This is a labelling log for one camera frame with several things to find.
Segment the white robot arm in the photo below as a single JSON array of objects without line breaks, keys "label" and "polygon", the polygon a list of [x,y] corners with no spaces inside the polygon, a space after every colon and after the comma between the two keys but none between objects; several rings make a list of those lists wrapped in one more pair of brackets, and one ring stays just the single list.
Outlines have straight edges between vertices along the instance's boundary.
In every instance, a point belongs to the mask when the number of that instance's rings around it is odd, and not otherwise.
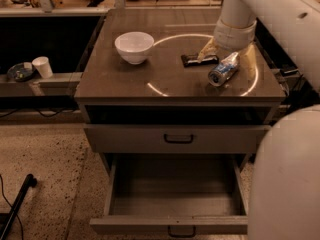
[{"label": "white robot arm", "polygon": [[[224,0],[214,30],[220,47],[240,51],[261,21],[320,89],[320,5],[315,0]],[[320,240],[320,106],[282,117],[261,141],[252,174],[248,240]]]}]

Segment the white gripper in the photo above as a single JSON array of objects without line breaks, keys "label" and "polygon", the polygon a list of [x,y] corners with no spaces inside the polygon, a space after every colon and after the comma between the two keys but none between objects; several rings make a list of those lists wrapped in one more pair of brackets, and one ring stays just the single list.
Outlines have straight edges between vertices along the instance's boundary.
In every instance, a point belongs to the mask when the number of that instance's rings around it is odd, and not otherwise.
[{"label": "white gripper", "polygon": [[215,55],[219,47],[229,51],[240,51],[240,66],[249,81],[256,76],[256,53],[254,40],[257,21],[247,27],[239,28],[225,24],[218,20],[214,29],[214,37],[198,53],[197,61],[202,62],[205,57]]}]

